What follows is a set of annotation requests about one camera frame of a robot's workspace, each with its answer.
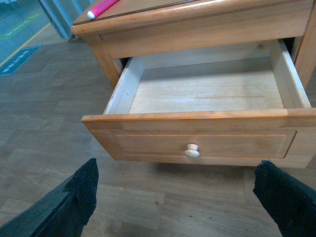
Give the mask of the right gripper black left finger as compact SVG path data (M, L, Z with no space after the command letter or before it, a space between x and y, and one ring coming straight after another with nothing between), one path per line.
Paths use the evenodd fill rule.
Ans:
M2 237L80 237L97 203L95 158L0 228Z

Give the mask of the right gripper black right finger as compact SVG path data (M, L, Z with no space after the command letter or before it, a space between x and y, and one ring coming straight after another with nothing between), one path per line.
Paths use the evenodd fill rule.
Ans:
M283 237L316 235L316 191L269 160L254 170L253 192Z

